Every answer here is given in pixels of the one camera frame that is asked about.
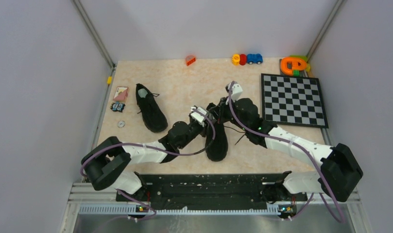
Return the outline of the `black shoe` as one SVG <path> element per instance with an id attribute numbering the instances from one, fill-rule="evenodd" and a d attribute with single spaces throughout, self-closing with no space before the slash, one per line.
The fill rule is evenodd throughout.
<path id="1" fill-rule="evenodd" d="M 228 139 L 225 133 L 225 126 L 219 117 L 219 108 L 214 103 L 207 106 L 207 110 L 215 119 L 213 128 L 207 124 L 205 129 L 205 147 L 206 154 L 209 160 L 213 162 L 222 161 L 228 152 Z"/>
<path id="2" fill-rule="evenodd" d="M 167 119 L 155 101 L 155 97 L 158 97 L 159 94 L 152 93 L 140 83 L 136 84 L 135 94 L 139 113 L 142 115 L 146 128 L 153 133 L 166 130 L 168 127 Z"/>

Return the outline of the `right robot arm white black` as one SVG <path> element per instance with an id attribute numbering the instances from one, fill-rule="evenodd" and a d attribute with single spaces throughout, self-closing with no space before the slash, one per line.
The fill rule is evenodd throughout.
<path id="1" fill-rule="evenodd" d="M 254 145 L 285 153 L 315 168 L 314 172 L 288 172 L 275 187 L 275 194 L 281 200 L 301 192 L 315 192 L 346 202 L 363 177 L 347 145 L 323 145 L 295 136 L 261 118 L 257 106 L 249 98 L 236 102 L 221 98 L 219 104 L 210 104 L 208 111 L 217 124 L 231 122 L 244 130 Z"/>

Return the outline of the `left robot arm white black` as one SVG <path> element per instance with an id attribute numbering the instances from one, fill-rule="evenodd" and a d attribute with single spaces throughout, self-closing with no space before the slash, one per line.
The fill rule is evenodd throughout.
<path id="1" fill-rule="evenodd" d="M 137 172 L 125 168 L 141 163 L 168 163 L 181 156 L 179 150 L 206 128 L 213 129 L 214 121 L 196 110 L 190 114 L 190 123 L 176 122 L 167 135 L 151 143 L 121 142 L 111 136 L 81 160 L 80 173 L 96 191 L 111 187 L 133 200 L 141 200 L 146 195 L 146 183 Z"/>

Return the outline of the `yellow toy cylinder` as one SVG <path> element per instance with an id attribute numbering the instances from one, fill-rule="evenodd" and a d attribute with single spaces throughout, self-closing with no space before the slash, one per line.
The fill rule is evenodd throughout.
<path id="1" fill-rule="evenodd" d="M 233 54 L 231 62 L 233 65 L 238 66 L 240 63 L 240 55 L 239 54 Z"/>

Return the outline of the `red toy cylinder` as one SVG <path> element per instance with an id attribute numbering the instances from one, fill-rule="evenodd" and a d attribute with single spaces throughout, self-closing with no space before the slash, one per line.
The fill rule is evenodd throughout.
<path id="1" fill-rule="evenodd" d="M 239 55 L 239 64 L 240 64 L 241 66 L 244 66 L 244 65 L 246 65 L 246 62 L 247 62 L 247 56 L 246 56 L 246 54 L 240 54 L 240 55 Z"/>

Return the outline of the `blue toy car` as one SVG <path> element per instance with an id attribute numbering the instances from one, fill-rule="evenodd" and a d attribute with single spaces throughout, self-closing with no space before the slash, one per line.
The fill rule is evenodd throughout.
<path id="1" fill-rule="evenodd" d="M 247 54 L 246 55 L 246 63 L 249 65 L 252 64 L 262 64 L 263 63 L 263 57 L 261 54 L 257 53 L 257 54 Z"/>

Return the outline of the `black white checkerboard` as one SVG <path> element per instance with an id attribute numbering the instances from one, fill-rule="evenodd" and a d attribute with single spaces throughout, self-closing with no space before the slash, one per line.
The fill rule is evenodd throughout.
<path id="1" fill-rule="evenodd" d="M 262 117 L 276 124 L 329 128 L 319 79 L 261 74 Z"/>

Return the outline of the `orange toy brick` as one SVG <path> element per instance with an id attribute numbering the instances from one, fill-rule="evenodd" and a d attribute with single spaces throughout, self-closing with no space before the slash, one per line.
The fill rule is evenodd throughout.
<path id="1" fill-rule="evenodd" d="M 185 58 L 185 64 L 186 66 L 190 66 L 196 61 L 196 57 L 194 55 L 189 55 Z"/>

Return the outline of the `small round metal disc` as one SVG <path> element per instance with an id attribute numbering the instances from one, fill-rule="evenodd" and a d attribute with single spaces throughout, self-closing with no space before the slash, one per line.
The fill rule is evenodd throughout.
<path id="1" fill-rule="evenodd" d="M 125 126 L 125 122 L 122 120 L 117 123 L 118 128 L 123 128 L 124 126 Z"/>

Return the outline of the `pink triangle card box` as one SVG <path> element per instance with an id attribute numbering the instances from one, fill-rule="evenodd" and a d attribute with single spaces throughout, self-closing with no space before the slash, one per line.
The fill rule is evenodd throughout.
<path id="1" fill-rule="evenodd" d="M 118 86 L 116 88 L 113 101 L 125 102 L 129 94 L 129 87 L 127 86 Z"/>

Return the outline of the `small blue black toy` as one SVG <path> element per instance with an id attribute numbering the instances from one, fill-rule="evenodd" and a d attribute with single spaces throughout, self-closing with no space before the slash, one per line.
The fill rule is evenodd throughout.
<path id="1" fill-rule="evenodd" d="M 110 110 L 112 110 L 113 112 L 120 112 L 120 113 L 122 113 L 124 108 L 125 108 L 125 103 L 118 102 L 118 101 L 112 103 L 111 106 L 110 106 Z"/>

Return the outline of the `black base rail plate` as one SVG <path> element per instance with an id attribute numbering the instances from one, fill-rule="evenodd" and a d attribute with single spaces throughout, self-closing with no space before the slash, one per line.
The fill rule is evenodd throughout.
<path id="1" fill-rule="evenodd" d="M 290 194 L 276 174 L 147 174 L 131 196 L 155 210 L 265 210 L 272 204 L 306 202 L 310 192 Z"/>

